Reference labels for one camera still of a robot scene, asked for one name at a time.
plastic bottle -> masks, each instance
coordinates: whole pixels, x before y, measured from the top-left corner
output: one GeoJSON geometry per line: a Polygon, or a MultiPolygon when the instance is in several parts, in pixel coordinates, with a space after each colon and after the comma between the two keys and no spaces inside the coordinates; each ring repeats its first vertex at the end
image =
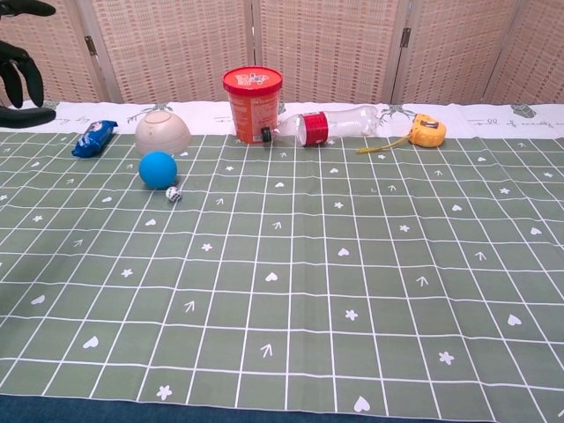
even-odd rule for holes
{"type": "Polygon", "coordinates": [[[296,137],[304,147],[322,144],[338,137],[372,137],[378,127],[378,110],[360,106],[350,110],[297,114],[285,119],[276,129],[263,128],[263,140],[296,137]]]}

blue snack package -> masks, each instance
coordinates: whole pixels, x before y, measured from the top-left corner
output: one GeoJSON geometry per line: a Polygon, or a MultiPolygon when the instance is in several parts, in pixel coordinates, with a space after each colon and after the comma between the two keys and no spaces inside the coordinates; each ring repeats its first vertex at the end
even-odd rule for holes
{"type": "Polygon", "coordinates": [[[72,150],[72,155],[88,158],[98,154],[109,142],[112,131],[116,126],[117,122],[114,121],[92,122],[77,141],[77,145],[72,150]]]}

tape measure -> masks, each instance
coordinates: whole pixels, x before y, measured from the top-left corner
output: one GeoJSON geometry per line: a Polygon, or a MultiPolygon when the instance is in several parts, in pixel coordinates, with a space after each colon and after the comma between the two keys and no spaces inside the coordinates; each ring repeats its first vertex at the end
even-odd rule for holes
{"type": "Polygon", "coordinates": [[[383,145],[382,147],[368,147],[360,148],[357,150],[358,154],[364,154],[367,152],[379,152],[388,148],[393,148],[400,145],[405,140],[409,140],[410,143],[419,145],[420,147],[438,147],[444,142],[445,135],[447,134],[447,127],[444,123],[434,119],[429,115],[423,115],[422,113],[417,113],[413,118],[413,125],[404,137],[398,139],[388,145],[383,145]]]}

white bowl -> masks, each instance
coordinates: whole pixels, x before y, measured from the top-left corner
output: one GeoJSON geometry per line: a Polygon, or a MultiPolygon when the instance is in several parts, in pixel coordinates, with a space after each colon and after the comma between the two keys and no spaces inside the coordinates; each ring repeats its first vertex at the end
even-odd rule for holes
{"type": "Polygon", "coordinates": [[[178,115],[164,110],[145,115],[135,130],[135,146],[143,155],[154,151],[182,152],[191,139],[186,123],[178,115]]]}

blue ball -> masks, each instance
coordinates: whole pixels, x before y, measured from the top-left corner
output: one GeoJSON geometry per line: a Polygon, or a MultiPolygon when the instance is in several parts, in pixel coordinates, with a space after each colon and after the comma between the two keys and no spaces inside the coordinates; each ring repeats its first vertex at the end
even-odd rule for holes
{"type": "Polygon", "coordinates": [[[167,152],[149,152],[139,163],[139,176],[153,189],[164,189],[176,180],[177,167],[167,152]]]}

